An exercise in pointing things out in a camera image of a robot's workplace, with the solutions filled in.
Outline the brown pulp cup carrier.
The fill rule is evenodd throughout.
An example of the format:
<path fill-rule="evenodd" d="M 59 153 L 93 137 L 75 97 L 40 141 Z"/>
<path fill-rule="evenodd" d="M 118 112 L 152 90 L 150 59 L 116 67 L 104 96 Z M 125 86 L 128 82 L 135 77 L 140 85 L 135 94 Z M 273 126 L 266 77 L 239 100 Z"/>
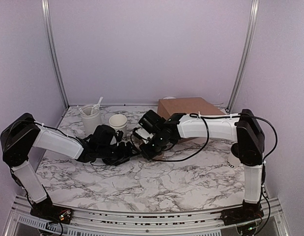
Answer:
<path fill-rule="evenodd" d="M 136 145 L 134 141 L 131 141 L 133 145 L 133 150 L 135 154 L 140 154 L 143 158 L 151 160 L 153 158 L 163 157 L 164 151 L 156 148 L 156 146 L 152 143 L 142 143 L 140 142 L 139 146 Z"/>

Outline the single white paper cup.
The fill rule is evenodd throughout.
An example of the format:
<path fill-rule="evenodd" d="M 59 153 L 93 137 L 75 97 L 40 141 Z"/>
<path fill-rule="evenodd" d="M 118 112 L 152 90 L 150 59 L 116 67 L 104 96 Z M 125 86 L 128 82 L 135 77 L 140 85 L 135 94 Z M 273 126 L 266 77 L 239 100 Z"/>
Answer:
<path fill-rule="evenodd" d="M 228 156 L 228 159 L 227 159 L 227 164 L 228 164 L 229 168 L 236 169 L 240 166 L 241 162 L 238 157 L 233 155 L 233 153 L 230 153 Z"/>

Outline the black cup lid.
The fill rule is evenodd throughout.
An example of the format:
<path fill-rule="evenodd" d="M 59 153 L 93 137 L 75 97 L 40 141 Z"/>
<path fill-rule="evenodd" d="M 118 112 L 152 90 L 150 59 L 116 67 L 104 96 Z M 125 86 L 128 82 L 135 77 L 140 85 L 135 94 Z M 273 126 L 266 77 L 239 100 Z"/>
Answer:
<path fill-rule="evenodd" d="M 238 143 L 234 143 L 231 147 L 231 153 L 238 157 L 239 156 L 239 146 L 238 146 Z"/>

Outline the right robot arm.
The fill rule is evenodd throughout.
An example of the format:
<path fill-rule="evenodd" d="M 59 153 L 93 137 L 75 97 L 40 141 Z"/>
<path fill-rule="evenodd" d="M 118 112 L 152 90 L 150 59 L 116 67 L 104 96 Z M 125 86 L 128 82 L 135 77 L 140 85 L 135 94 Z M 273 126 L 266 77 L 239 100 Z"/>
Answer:
<path fill-rule="evenodd" d="M 175 145 L 181 139 L 233 141 L 231 153 L 243 164 L 245 171 L 245 196 L 238 216 L 249 220 L 256 214 L 261 196 L 265 135 L 251 110 L 220 116 L 174 113 L 169 119 L 149 110 L 138 123 L 140 127 L 133 134 L 142 141 L 139 150 L 148 160 L 163 154 L 168 143 Z"/>

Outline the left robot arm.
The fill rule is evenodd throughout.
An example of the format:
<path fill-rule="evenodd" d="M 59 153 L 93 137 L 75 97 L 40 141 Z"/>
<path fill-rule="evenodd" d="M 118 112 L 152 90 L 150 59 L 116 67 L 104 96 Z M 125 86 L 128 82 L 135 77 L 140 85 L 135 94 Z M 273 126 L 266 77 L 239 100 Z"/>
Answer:
<path fill-rule="evenodd" d="M 37 209 L 47 219 L 55 217 L 55 205 L 37 177 L 28 155 L 34 148 L 61 154 L 81 163 L 101 159 L 104 164 L 117 166 L 135 155 L 131 142 L 122 140 L 123 132 L 99 125 L 85 138 L 67 135 L 57 128 L 38 123 L 32 114 L 24 113 L 0 135 L 2 158 L 16 182 L 25 189 Z"/>

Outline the brown cardboard box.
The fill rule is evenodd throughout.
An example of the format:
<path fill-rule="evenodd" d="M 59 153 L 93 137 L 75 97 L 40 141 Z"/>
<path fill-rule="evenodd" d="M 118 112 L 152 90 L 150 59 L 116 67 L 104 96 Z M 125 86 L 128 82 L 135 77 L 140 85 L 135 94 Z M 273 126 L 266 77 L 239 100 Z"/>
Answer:
<path fill-rule="evenodd" d="M 166 120 L 174 113 L 200 113 L 201 115 L 225 115 L 223 108 L 207 102 L 201 97 L 159 99 L 157 114 Z"/>

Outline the white ribbed utensil container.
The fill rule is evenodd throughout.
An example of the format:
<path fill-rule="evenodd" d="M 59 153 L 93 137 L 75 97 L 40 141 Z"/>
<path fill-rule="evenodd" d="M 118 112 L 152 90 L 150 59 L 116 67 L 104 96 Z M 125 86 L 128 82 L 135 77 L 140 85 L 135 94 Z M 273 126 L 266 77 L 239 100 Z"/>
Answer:
<path fill-rule="evenodd" d="M 79 108 L 85 134 L 93 134 L 98 125 L 102 125 L 102 117 L 98 105 L 88 104 Z"/>

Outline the white round object behind box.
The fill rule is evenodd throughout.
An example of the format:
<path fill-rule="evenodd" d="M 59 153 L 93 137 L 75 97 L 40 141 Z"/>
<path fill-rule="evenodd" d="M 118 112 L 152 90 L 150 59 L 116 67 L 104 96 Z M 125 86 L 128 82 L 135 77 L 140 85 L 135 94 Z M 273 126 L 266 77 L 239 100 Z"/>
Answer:
<path fill-rule="evenodd" d="M 169 99 L 176 99 L 176 97 L 168 96 L 168 97 L 164 97 L 163 99 L 166 99 L 166 100 L 169 100 Z"/>

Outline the white plastic utensil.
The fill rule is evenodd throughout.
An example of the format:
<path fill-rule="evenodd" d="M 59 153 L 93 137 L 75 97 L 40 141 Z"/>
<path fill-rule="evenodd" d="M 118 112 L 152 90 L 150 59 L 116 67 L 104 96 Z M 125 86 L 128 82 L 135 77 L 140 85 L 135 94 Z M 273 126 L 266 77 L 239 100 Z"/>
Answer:
<path fill-rule="evenodd" d="M 98 110 L 98 109 L 99 109 L 102 100 L 103 100 L 103 97 L 101 96 L 101 97 L 99 98 L 97 104 L 94 105 L 94 109 L 95 109 L 95 110 Z"/>

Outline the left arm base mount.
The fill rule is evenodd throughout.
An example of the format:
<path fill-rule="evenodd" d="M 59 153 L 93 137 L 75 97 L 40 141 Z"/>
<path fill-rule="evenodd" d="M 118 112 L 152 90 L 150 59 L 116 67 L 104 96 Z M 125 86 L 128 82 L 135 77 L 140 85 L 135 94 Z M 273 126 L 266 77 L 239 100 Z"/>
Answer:
<path fill-rule="evenodd" d="M 68 207 L 56 206 L 51 198 L 47 198 L 39 203 L 33 203 L 30 214 L 46 220 L 61 222 L 62 224 L 70 224 L 73 210 Z"/>

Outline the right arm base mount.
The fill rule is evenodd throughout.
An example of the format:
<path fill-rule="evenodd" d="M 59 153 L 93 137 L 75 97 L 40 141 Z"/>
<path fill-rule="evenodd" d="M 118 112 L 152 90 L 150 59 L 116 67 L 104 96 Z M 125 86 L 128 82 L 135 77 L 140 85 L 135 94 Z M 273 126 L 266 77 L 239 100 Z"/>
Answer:
<path fill-rule="evenodd" d="M 239 207 L 222 210 L 220 219 L 225 226 L 228 226 L 259 219 L 263 216 L 264 212 L 261 209 L 260 202 L 251 204 L 243 201 L 242 205 Z"/>

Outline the left aluminium frame post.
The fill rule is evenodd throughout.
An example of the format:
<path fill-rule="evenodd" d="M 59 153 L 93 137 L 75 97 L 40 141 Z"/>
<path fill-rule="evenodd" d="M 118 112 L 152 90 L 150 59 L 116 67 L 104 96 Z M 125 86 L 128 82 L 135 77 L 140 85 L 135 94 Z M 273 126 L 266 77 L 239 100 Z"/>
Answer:
<path fill-rule="evenodd" d="M 62 99 L 62 103 L 66 109 L 69 108 L 68 98 L 65 92 L 64 83 L 62 80 L 62 75 L 58 63 L 58 58 L 56 54 L 56 47 L 55 47 L 55 41 L 53 36 L 53 29 L 52 29 L 52 21 L 51 21 L 51 15 L 50 15 L 50 9 L 49 9 L 49 1 L 48 0 L 42 0 L 42 11 L 43 11 L 43 19 L 44 24 L 46 28 L 46 35 L 47 35 L 47 41 L 49 45 L 49 51 L 50 56 L 52 60 L 53 69 L 55 72 L 56 82 L 59 88 L 60 96 Z"/>

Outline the aluminium frame post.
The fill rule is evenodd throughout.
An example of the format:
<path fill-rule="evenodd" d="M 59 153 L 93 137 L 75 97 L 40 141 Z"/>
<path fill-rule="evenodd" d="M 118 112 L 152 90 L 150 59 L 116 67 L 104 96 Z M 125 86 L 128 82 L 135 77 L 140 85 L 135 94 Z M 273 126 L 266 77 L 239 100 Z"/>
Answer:
<path fill-rule="evenodd" d="M 258 15 L 258 10 L 259 10 L 259 3 L 260 3 L 259 0 L 251 1 L 248 28 L 247 28 L 247 34 L 246 34 L 246 38 L 245 38 L 245 42 L 244 42 L 243 52 L 242 52 L 239 68 L 238 68 L 238 71 L 236 74 L 235 83 L 234 83 L 232 93 L 230 96 L 230 100 L 227 105 L 227 109 L 229 111 L 232 111 L 232 109 L 235 105 L 237 96 L 240 91 L 240 86 L 243 81 L 245 68 L 246 68 L 249 54 L 250 54 L 252 44 L 253 44 L 253 38 L 254 38 L 256 23 L 257 23 L 257 15 Z"/>
<path fill-rule="evenodd" d="M 47 35 L 47 41 L 49 45 L 49 51 L 50 56 L 52 60 L 53 69 L 55 72 L 56 82 L 59 88 L 60 96 L 62 99 L 62 103 L 66 109 L 69 108 L 68 98 L 65 92 L 64 83 L 62 80 L 62 75 L 58 63 L 58 58 L 56 54 L 56 47 L 55 47 L 55 41 L 53 36 L 53 29 L 52 29 L 52 21 L 51 21 L 51 15 L 50 15 L 50 9 L 49 9 L 49 1 L 48 0 L 42 0 L 42 11 L 43 11 L 43 19 L 44 24 L 46 28 L 46 35 Z"/>

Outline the right aluminium frame post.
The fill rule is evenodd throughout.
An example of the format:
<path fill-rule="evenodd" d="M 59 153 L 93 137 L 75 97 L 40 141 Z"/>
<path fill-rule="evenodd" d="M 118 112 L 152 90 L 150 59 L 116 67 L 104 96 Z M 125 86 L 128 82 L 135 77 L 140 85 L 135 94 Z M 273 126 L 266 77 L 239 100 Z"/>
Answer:
<path fill-rule="evenodd" d="M 237 96 L 240 91 L 240 86 L 243 81 L 245 68 L 246 68 L 249 54 L 250 54 L 252 44 L 253 44 L 253 38 L 254 38 L 256 23 L 257 23 L 257 15 L 258 15 L 258 10 L 259 10 L 259 3 L 260 3 L 259 0 L 251 1 L 248 28 L 247 28 L 247 34 L 246 34 L 246 38 L 245 38 L 245 42 L 244 42 L 243 52 L 242 52 L 239 68 L 238 68 L 238 71 L 236 74 L 235 83 L 234 83 L 232 93 L 230 96 L 230 100 L 227 105 L 227 109 L 229 111 L 232 111 L 232 109 L 235 105 Z"/>

